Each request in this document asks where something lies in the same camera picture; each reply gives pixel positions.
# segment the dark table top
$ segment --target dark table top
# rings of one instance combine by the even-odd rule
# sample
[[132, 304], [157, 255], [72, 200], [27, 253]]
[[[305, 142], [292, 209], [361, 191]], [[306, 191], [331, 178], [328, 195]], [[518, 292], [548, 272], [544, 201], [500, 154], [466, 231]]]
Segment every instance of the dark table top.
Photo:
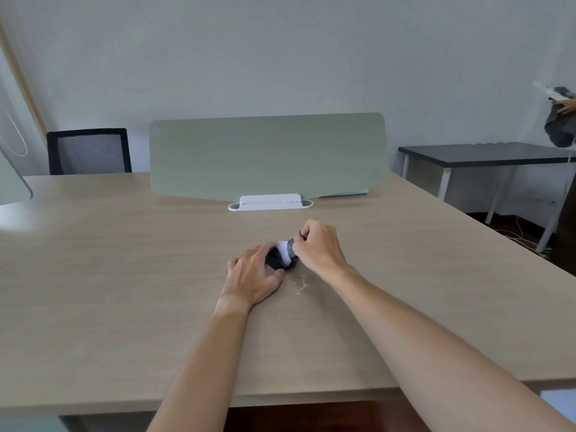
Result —
[[[421, 145], [399, 147], [399, 152], [416, 156], [444, 168], [561, 164], [568, 162], [570, 150], [521, 142], [494, 144]], [[576, 162], [576, 151], [570, 162]]]

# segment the wooden desk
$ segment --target wooden desk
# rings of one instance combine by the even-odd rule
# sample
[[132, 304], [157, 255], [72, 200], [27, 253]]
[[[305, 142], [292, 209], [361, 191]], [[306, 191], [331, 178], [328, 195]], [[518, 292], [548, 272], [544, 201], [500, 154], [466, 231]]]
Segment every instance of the wooden desk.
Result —
[[[524, 381], [576, 378], [576, 279], [396, 175], [310, 210], [230, 212], [156, 195], [148, 174], [28, 178], [0, 207], [0, 410], [153, 410], [243, 249], [308, 216], [372, 282]], [[442, 358], [430, 358], [431, 364]], [[252, 311], [233, 405], [376, 398], [396, 383], [303, 265]]]

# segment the green privacy panel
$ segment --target green privacy panel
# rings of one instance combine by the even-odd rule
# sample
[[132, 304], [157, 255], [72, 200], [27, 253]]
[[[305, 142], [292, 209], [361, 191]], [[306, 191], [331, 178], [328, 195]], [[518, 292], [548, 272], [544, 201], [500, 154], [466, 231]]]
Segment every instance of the green privacy panel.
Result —
[[0, 205], [25, 202], [32, 198], [32, 190], [0, 150]]
[[242, 195], [313, 198], [378, 184], [388, 169], [379, 113], [154, 121], [152, 188], [237, 202]]

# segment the hand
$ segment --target hand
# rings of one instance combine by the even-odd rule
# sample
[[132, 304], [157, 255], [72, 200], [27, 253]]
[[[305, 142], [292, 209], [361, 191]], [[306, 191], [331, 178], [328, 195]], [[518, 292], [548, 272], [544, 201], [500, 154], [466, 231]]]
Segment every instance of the hand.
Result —
[[349, 266], [340, 248], [336, 228], [317, 219], [306, 221], [300, 235], [294, 237], [292, 249], [306, 267], [325, 281], [330, 274]]
[[558, 110], [560, 115], [566, 115], [576, 110], [576, 98], [571, 98], [569, 100], [559, 100], [556, 101], [556, 103], [564, 105], [563, 108]]
[[264, 268], [266, 254], [276, 246], [268, 242], [250, 250], [245, 250], [240, 257], [228, 261], [228, 277], [220, 295], [223, 298], [239, 298], [247, 306], [247, 311], [272, 294], [284, 279], [284, 270], [278, 269], [273, 275], [267, 275]]

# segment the mesh chair back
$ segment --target mesh chair back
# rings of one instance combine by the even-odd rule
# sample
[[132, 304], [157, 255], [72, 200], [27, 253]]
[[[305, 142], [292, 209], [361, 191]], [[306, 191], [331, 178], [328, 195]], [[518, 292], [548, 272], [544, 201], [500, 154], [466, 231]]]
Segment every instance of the mesh chair back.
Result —
[[50, 132], [50, 174], [131, 173], [126, 129]]

